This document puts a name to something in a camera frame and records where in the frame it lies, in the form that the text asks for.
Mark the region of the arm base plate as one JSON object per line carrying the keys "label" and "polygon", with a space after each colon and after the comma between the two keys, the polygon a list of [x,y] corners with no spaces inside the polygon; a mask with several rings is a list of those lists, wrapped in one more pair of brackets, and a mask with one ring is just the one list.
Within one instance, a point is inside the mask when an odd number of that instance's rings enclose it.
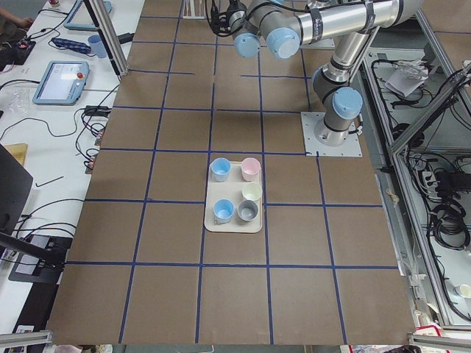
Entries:
{"label": "arm base plate", "polygon": [[349,129],[334,132],[325,125],[324,112],[301,112],[305,154],[312,157],[361,157],[355,123]]}

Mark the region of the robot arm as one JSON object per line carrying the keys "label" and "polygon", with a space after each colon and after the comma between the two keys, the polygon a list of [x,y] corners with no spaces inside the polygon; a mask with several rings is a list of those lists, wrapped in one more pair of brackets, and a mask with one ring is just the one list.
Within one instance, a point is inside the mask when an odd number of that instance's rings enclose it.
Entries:
{"label": "robot arm", "polygon": [[401,24],[422,6],[421,1],[310,1],[304,8],[282,1],[230,1],[220,11],[214,1],[205,1],[205,17],[213,34],[231,37],[241,57],[254,57],[264,39],[274,57],[285,60],[301,47],[338,38],[328,63],[312,76],[313,89],[325,107],[323,119],[314,128],[316,139],[337,147],[349,134],[362,109],[360,93],[350,80],[364,58],[378,29]]}

